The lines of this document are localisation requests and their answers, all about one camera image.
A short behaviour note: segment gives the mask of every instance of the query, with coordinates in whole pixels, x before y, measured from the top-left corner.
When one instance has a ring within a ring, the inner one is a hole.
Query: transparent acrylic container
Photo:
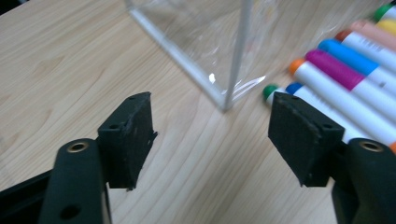
[[[304,56],[321,39],[333,36],[355,20],[370,18],[378,7],[387,3],[378,0],[125,2],[131,16],[222,110],[229,109],[253,87],[284,70],[296,57]],[[293,41],[293,35],[306,38]],[[290,53],[279,54],[285,48]]]

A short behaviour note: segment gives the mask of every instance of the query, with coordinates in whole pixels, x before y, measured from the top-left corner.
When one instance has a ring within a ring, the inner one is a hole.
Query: green marker cap
[[[276,84],[270,84],[262,90],[262,96],[264,97],[265,100],[268,99],[268,97],[279,87]]]
[[[392,7],[393,7],[393,5],[391,5],[391,4],[387,4],[387,5],[380,7],[379,9],[376,10],[376,12],[374,14],[374,19],[376,21],[380,21],[382,19],[382,17],[385,15],[385,13],[387,13],[388,10],[390,10]]]

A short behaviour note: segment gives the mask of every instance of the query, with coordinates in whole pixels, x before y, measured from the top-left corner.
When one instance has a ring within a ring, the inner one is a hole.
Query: wooden table
[[[273,81],[287,85],[285,74]],[[151,91],[159,136],[137,188],[110,191],[114,223],[335,223],[332,184],[300,188],[267,137],[262,87],[223,114],[123,1],[30,1],[0,17],[0,189],[47,171],[60,146],[96,137],[123,99]]]

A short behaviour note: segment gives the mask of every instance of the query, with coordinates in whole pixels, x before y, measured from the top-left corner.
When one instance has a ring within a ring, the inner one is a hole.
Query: screw hole
[[[110,125],[110,129],[118,129],[120,126],[118,124],[112,124]]]
[[[63,220],[69,220],[76,217],[81,211],[80,207],[76,204],[67,205],[61,212],[60,217]]]
[[[70,153],[76,153],[76,152],[80,152],[82,150],[85,150],[88,147],[88,143],[86,142],[79,142],[79,143],[75,143],[72,146],[70,146],[67,151]]]
[[[359,145],[361,145],[362,148],[373,151],[373,152],[382,152],[384,149],[372,142],[359,142]]]
[[[323,124],[323,127],[324,127],[324,128],[327,128],[327,129],[331,129],[331,128],[332,128],[332,125],[330,125],[330,124]]]

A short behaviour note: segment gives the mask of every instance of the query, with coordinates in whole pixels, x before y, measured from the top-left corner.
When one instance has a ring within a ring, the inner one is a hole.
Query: yellow marker cap
[[[396,21],[395,20],[382,20],[379,21],[376,26],[379,28],[396,35]]]

